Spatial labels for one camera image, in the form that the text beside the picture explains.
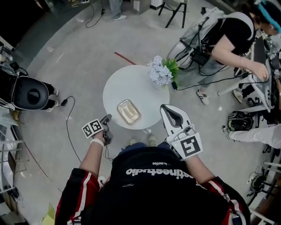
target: red line on floor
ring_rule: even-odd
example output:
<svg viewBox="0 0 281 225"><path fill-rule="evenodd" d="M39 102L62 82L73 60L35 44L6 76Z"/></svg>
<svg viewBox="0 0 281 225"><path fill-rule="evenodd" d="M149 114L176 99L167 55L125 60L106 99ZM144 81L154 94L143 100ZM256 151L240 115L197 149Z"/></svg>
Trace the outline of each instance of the red line on floor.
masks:
<svg viewBox="0 0 281 225"><path fill-rule="evenodd" d="M125 59L127 62L129 62L132 65L136 65L134 62L132 62L131 60L127 59L125 56L122 56L121 54L119 54L118 52L114 52L114 54L120 56L121 58Z"/></svg>

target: small tray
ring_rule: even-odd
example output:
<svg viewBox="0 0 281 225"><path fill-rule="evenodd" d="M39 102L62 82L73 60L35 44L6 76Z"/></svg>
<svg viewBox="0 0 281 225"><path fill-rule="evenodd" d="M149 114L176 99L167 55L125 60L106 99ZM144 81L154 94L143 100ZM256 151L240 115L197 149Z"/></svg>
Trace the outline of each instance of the small tray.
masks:
<svg viewBox="0 0 281 225"><path fill-rule="evenodd" d="M117 111L126 124L132 125L137 122L141 114L129 99L124 100L117 106Z"/></svg>

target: table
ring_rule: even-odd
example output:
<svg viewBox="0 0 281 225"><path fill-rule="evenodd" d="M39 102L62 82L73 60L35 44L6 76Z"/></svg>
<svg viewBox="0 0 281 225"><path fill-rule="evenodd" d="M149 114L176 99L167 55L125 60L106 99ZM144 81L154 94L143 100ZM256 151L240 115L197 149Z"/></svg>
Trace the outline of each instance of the table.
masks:
<svg viewBox="0 0 281 225"><path fill-rule="evenodd" d="M153 126L161 119L160 105L169 104L167 86L156 86L149 78L148 68L143 65L130 65L117 70L105 84L103 103L112 121L132 130ZM129 99L140 112L140 119L133 125L126 124L118 114L117 105Z"/></svg>

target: black t-shirt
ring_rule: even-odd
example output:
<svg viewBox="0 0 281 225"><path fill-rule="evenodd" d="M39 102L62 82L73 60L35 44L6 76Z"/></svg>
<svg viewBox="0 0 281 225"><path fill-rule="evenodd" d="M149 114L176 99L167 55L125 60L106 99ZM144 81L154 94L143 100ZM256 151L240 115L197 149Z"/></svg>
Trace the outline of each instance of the black t-shirt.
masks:
<svg viewBox="0 0 281 225"><path fill-rule="evenodd" d="M254 24L250 14L245 12L243 13L246 14ZM246 53L253 44L256 36L256 30L254 29L252 39L248 40L251 34L251 29L245 22L240 19L227 18L225 19L219 32L210 38L209 45L215 45L222 38L222 36L225 35L235 46L235 49L232 51L232 53L239 55Z"/></svg>
<svg viewBox="0 0 281 225"><path fill-rule="evenodd" d="M110 180L84 221L216 225L227 212L228 202L199 185L172 151L150 147L114 159Z"/></svg>

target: teal headband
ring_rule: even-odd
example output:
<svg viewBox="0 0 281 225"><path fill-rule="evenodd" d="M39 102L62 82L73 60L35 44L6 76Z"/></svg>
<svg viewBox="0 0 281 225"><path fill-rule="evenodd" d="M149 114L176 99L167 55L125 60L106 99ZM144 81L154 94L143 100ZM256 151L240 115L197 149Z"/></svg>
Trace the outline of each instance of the teal headband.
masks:
<svg viewBox="0 0 281 225"><path fill-rule="evenodd" d="M278 33L281 33L281 27L280 25L272 19L272 17L269 15L269 13L267 12L267 10L263 7L263 5L260 3L258 5L258 9L261 11L261 13L263 14L263 16L265 17L265 19L270 23L272 24L275 29L277 30Z"/></svg>

